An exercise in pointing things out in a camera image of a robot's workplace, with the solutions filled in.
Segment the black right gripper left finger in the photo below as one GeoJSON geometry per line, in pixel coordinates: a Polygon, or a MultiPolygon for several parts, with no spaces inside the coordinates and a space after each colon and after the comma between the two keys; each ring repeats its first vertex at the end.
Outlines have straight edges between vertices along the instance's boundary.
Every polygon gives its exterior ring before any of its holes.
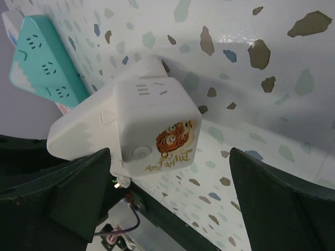
{"type": "Polygon", "coordinates": [[[86,250],[109,179],[102,149],[27,175],[1,177],[1,250],[86,250]]]}

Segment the white cartoon sticker adapter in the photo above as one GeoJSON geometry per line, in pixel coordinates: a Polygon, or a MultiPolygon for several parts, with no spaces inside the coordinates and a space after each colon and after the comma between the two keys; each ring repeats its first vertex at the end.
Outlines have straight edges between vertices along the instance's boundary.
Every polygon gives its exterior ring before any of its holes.
{"type": "Polygon", "coordinates": [[[137,177],[189,166],[202,115],[171,77],[123,81],[113,89],[122,155],[120,174],[137,177]]]}

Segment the white socket adapter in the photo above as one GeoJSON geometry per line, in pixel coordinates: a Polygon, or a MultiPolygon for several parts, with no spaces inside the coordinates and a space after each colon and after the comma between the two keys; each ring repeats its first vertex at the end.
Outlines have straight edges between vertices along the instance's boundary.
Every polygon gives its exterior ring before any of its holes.
{"type": "Polygon", "coordinates": [[[137,85],[141,79],[166,77],[168,72],[166,63],[155,55],[135,63],[51,126],[48,152],[70,161],[107,147],[112,157],[121,159],[114,87],[124,81],[137,85]]]}

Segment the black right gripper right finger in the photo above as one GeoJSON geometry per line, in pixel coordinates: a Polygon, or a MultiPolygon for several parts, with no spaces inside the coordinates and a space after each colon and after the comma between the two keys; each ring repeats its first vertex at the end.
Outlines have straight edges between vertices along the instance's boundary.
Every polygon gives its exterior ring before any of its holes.
{"type": "Polygon", "coordinates": [[[334,250],[334,190],[232,148],[230,170],[252,250],[334,250]]]}

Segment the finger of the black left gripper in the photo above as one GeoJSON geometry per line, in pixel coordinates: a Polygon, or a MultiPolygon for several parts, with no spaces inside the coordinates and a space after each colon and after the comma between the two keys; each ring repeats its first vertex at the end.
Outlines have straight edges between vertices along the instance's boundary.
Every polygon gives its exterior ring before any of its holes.
{"type": "Polygon", "coordinates": [[[50,191],[79,172],[78,161],[49,154],[46,140],[1,135],[1,193],[50,191]]]}

